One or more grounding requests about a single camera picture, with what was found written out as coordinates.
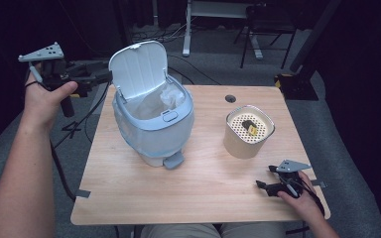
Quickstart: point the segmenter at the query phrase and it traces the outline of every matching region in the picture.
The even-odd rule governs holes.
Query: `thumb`
[[[293,201],[294,201],[293,197],[290,196],[290,195],[288,195],[286,192],[284,192],[284,191],[279,191],[279,192],[277,193],[277,195],[278,195],[281,199],[283,199],[285,202],[289,203],[290,205],[293,204]]]
[[[66,97],[71,95],[78,88],[78,84],[74,81],[69,81],[52,92],[54,100],[61,102]]]

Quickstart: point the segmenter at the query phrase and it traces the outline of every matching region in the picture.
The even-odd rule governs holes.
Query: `forearm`
[[[337,238],[338,234],[333,230],[329,223],[323,218],[313,218],[307,221],[309,227],[317,238]]]
[[[0,237],[54,237],[49,131],[22,119],[0,180]]]

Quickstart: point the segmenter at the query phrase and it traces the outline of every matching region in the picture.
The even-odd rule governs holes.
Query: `mesh lid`
[[[114,54],[109,69],[116,90],[128,100],[148,93],[166,81],[166,50],[158,42],[135,44]]]

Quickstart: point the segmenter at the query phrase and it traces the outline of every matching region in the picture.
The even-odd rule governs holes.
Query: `right hand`
[[[312,185],[309,177],[303,172],[299,172],[299,176],[308,185],[311,191],[316,194],[314,186]],[[292,198],[284,191],[279,191],[278,196],[281,197],[289,205],[291,205],[302,217],[302,219],[308,223],[310,223],[310,221],[314,221],[315,219],[324,219],[314,199],[305,190],[299,198]]]

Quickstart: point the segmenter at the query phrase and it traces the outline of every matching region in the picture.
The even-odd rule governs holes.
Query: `pants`
[[[224,223],[219,232],[211,224],[146,225],[141,238],[282,238],[281,222]]]

